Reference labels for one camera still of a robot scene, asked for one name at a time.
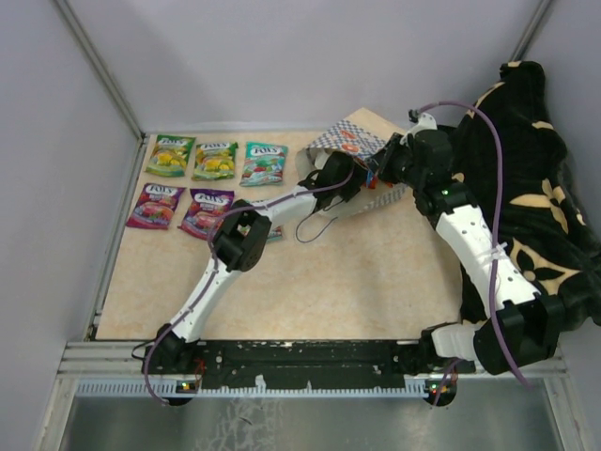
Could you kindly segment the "blue checkered paper bag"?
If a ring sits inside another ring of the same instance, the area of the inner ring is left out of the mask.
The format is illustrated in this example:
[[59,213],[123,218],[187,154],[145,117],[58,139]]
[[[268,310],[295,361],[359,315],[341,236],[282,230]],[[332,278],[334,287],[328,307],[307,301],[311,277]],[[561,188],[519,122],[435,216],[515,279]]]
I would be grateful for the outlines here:
[[379,180],[368,160],[400,129],[367,108],[339,120],[295,156],[299,179],[316,195],[316,215],[327,219],[323,226],[348,217],[372,212],[399,201],[406,192],[403,184]]

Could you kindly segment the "green snack packet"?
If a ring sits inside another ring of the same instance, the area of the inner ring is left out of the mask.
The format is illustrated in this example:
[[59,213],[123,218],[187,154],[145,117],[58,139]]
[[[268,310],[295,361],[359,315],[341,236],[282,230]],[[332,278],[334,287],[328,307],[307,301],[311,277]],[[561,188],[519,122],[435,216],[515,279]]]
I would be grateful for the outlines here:
[[194,137],[158,134],[146,172],[166,178],[184,177],[194,143]]
[[235,141],[201,143],[195,147],[192,180],[232,179],[235,176]]

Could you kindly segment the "purple snack packet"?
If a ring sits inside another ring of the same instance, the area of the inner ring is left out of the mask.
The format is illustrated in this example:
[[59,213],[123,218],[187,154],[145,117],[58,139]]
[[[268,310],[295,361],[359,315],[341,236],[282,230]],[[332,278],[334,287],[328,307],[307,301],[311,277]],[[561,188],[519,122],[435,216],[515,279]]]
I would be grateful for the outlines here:
[[197,239],[205,240],[218,218],[229,211],[235,192],[191,188],[190,194],[191,204],[178,228]]
[[167,230],[185,188],[146,183],[126,221],[127,227]]

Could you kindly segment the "teal snack packet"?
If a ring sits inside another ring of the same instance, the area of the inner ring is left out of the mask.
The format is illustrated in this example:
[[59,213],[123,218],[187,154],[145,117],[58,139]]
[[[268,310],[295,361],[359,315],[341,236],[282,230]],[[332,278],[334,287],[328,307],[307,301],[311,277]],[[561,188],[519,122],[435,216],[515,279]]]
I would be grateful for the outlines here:
[[278,240],[281,240],[282,238],[283,238],[283,227],[281,225],[276,226],[269,232],[269,234],[267,236],[267,243],[278,241]]
[[240,185],[255,187],[283,182],[288,147],[247,142]]

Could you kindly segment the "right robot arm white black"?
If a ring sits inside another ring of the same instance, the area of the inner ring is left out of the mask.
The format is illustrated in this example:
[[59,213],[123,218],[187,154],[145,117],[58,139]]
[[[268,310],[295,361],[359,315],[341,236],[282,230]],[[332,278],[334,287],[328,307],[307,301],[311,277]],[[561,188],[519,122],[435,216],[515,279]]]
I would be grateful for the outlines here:
[[445,132],[395,133],[370,160],[378,179],[411,188],[417,210],[459,259],[483,304],[483,324],[444,324],[425,334],[421,364],[438,372],[453,358],[476,361],[492,375],[554,356],[564,307],[542,294],[494,238],[470,188],[452,176]]

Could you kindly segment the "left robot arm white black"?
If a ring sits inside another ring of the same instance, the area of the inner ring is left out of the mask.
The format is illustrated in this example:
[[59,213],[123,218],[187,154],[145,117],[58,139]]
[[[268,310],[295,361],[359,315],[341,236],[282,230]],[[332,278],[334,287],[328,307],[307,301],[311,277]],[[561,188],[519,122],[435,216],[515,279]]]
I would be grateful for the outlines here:
[[262,257],[269,233],[277,226],[346,203],[371,178],[357,158],[335,151],[324,166],[285,194],[262,201],[241,199],[209,231],[210,258],[199,282],[176,315],[165,323],[146,352],[142,374],[182,373],[195,361],[196,342],[218,301],[233,283]]

